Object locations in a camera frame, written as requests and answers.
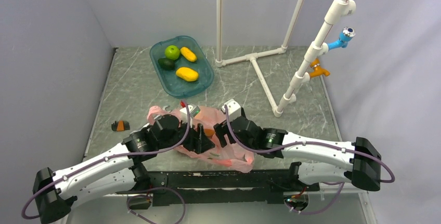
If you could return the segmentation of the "orange fake fruit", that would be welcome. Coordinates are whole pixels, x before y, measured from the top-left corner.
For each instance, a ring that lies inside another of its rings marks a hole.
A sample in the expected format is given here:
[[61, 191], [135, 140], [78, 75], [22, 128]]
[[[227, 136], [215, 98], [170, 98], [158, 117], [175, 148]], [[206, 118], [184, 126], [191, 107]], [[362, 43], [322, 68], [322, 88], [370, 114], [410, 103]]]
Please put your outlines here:
[[204, 130], [204, 134], [207, 137], [211, 138], [213, 135], [215, 135], [215, 130], [213, 130], [213, 129], [205, 129]]

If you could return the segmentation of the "pink plastic bag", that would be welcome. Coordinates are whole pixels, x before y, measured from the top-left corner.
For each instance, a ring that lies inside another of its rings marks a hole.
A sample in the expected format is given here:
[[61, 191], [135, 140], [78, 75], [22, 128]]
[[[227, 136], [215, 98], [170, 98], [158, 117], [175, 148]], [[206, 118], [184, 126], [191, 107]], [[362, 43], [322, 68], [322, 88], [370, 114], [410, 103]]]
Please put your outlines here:
[[[199, 108], [200, 113], [193, 118], [193, 124], [195, 126], [202, 124], [204, 129], [214, 130], [215, 124], [221, 123], [226, 119], [221, 110], [205, 106], [200, 106]], [[222, 148], [216, 135], [213, 135], [210, 139], [214, 142], [215, 148], [201, 154], [188, 151], [183, 145], [174, 148], [174, 150], [192, 158], [193, 160], [219, 165], [239, 172], [248, 173], [252, 170], [254, 153], [245, 150], [236, 143], [228, 144]]]

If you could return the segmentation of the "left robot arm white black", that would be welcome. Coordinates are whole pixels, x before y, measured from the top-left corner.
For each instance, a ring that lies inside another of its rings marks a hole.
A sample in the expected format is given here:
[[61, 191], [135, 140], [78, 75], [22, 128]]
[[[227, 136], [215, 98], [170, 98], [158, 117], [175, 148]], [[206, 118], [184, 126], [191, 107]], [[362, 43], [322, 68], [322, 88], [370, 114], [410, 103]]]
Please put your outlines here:
[[133, 131], [122, 142], [85, 162], [36, 173], [33, 197], [41, 223], [53, 223], [71, 210], [102, 195], [121, 191], [142, 193], [151, 181], [144, 161], [173, 148], [196, 154], [215, 147], [201, 123], [189, 126], [171, 114]]

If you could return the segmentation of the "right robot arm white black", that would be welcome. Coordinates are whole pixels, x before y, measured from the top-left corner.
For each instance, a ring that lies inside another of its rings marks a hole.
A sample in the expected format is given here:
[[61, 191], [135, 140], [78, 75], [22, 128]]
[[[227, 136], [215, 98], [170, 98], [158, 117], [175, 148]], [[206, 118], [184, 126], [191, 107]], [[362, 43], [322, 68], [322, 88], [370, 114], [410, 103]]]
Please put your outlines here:
[[292, 190], [315, 183], [350, 182], [365, 191], [381, 187], [381, 155], [366, 138], [326, 141], [277, 128], [261, 128], [248, 120], [241, 106], [224, 105], [226, 120], [215, 126], [222, 144], [231, 144], [267, 159], [297, 159], [290, 166], [287, 185]]

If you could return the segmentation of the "yellow fake mango front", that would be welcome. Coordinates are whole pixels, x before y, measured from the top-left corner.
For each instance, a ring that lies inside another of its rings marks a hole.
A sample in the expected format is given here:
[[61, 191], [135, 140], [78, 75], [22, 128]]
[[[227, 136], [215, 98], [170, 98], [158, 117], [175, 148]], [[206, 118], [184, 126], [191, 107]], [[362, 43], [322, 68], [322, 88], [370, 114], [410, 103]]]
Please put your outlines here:
[[189, 67], [178, 68], [175, 75], [186, 82], [195, 82], [199, 78], [199, 73]]

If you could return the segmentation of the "dark green fake avocado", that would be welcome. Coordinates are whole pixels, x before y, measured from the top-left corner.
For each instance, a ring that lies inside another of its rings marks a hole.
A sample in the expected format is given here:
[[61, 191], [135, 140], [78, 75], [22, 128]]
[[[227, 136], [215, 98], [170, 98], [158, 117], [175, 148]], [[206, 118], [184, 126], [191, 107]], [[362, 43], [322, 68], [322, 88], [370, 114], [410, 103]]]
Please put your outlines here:
[[175, 61], [172, 59], [169, 59], [169, 58], [158, 59], [158, 65], [160, 68], [167, 70], [167, 71], [175, 70]]

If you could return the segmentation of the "yellow fake fruit rear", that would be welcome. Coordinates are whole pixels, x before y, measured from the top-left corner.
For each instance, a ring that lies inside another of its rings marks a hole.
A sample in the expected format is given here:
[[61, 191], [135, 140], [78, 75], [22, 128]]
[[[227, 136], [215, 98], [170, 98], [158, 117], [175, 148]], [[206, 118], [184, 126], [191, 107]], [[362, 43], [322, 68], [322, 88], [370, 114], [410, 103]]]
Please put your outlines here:
[[182, 48], [180, 49], [180, 53], [181, 53], [181, 55], [182, 55], [185, 59], [187, 59], [187, 60], [190, 61], [190, 62], [196, 62], [196, 61], [197, 61], [197, 56], [196, 56], [196, 54], [195, 54], [193, 51], [191, 51], [188, 47], [182, 47]]

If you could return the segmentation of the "green fake apple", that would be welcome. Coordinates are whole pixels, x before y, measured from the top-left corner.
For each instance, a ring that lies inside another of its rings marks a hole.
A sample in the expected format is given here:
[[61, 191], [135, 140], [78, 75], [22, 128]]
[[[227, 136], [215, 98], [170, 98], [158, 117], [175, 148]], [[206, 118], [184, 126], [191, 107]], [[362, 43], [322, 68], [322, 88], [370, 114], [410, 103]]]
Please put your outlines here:
[[175, 45], [169, 45], [164, 50], [166, 58], [171, 60], [177, 60], [180, 57], [180, 49]]

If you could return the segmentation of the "silver wrench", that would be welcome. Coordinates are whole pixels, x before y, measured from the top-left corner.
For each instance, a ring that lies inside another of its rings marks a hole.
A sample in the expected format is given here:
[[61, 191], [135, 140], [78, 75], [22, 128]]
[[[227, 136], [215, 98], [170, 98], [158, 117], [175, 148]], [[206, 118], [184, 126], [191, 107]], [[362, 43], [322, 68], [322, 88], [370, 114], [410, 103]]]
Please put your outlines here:
[[162, 110], [167, 112], [167, 113], [171, 113], [173, 111], [173, 108], [169, 105], [163, 106]]

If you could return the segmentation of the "teal plastic tray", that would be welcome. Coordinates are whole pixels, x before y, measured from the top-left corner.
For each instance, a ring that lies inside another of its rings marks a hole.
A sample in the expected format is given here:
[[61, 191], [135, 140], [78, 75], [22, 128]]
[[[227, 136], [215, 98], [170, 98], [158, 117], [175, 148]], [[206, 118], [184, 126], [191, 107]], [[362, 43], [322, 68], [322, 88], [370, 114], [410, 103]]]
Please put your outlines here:
[[[163, 64], [173, 62], [165, 55], [166, 48], [169, 46], [188, 48], [195, 54], [196, 61], [191, 62], [180, 55], [174, 61], [174, 68], [168, 65], [166, 69]], [[196, 40], [190, 36], [180, 35], [154, 44], [150, 49], [150, 58], [164, 90], [174, 98], [183, 99], [195, 96], [208, 89], [214, 80], [210, 62]], [[198, 78], [192, 82], [184, 80], [176, 75], [176, 71], [180, 68], [192, 69], [198, 73]]]

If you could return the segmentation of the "small black orange tool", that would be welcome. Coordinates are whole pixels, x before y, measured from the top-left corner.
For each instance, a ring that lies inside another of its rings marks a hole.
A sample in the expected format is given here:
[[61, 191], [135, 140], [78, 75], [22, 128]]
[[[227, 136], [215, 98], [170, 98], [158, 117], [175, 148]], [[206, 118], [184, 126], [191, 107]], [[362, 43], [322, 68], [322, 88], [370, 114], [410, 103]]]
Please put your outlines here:
[[115, 132], [121, 132], [121, 131], [126, 131], [126, 130], [130, 130], [130, 124], [128, 121], [125, 120], [119, 120], [119, 121], [114, 121], [111, 124], [111, 130], [115, 131]]

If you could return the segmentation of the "orange faucet tap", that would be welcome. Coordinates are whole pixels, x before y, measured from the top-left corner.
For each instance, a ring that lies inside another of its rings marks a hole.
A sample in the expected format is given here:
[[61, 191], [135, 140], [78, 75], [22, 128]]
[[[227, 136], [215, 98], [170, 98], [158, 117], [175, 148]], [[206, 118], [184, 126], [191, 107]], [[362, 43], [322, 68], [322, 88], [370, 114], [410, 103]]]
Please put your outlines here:
[[320, 60], [316, 58], [311, 64], [312, 72], [309, 73], [310, 78], [319, 77], [319, 76], [329, 76], [330, 72], [321, 67]]

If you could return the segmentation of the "blue faucet tap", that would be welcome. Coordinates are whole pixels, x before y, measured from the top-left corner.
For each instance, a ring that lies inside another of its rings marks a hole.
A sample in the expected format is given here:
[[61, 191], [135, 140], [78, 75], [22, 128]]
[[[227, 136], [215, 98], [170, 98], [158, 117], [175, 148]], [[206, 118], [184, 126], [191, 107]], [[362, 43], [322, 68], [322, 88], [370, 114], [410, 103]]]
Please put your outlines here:
[[346, 48], [351, 39], [356, 35], [355, 30], [351, 27], [344, 27], [339, 34], [339, 39], [328, 43], [328, 50], [333, 50], [337, 48]]

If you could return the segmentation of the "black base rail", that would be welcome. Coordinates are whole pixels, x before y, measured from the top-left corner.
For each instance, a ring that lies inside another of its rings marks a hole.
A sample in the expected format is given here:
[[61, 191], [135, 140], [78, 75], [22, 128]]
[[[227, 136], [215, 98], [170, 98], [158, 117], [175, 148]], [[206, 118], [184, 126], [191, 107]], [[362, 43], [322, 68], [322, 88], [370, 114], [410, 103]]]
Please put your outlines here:
[[138, 182], [124, 194], [152, 193], [153, 206], [179, 204], [180, 199], [168, 189], [182, 196], [187, 204], [266, 202], [281, 204], [285, 197], [300, 191], [318, 191], [319, 185], [307, 186], [294, 180], [288, 169], [234, 170], [199, 172], [148, 172], [148, 179]]

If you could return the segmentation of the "white PVC pipe frame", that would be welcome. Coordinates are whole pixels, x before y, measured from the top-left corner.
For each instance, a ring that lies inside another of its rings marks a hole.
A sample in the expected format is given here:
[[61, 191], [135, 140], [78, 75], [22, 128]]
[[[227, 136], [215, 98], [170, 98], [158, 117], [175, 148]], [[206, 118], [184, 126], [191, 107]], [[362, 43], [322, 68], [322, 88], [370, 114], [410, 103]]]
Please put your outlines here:
[[244, 56], [239, 56], [231, 59], [224, 60], [222, 58], [222, 13], [223, 13], [223, 2], [222, 0], [216, 0], [216, 55], [215, 64], [218, 68], [225, 67], [230, 64], [248, 61], [254, 68], [256, 75], [262, 85], [264, 93], [269, 101], [270, 108], [275, 117], [280, 117], [283, 114], [285, 107], [296, 102], [296, 93], [300, 89], [303, 83], [308, 82], [311, 78], [309, 73], [312, 72], [310, 64], [320, 56], [329, 52], [327, 43], [325, 42], [327, 36], [331, 32], [334, 25], [336, 25], [339, 20], [344, 16], [353, 15], [356, 11], [356, 3], [353, 0], [333, 0], [331, 3], [325, 17], [323, 24], [320, 27], [315, 39], [311, 42], [308, 47], [304, 59], [299, 66], [298, 70], [294, 73], [286, 92], [282, 95], [279, 102], [276, 102], [266, 80], [262, 74], [257, 63], [259, 58], [281, 55], [287, 51], [288, 42], [290, 40], [291, 34], [293, 32], [294, 26], [299, 17], [300, 10], [304, 4], [304, 0], [297, 0], [296, 7], [292, 14], [290, 24], [287, 29], [287, 33], [283, 40], [282, 45], [279, 48], [264, 51], [264, 52], [254, 52], [246, 54]]

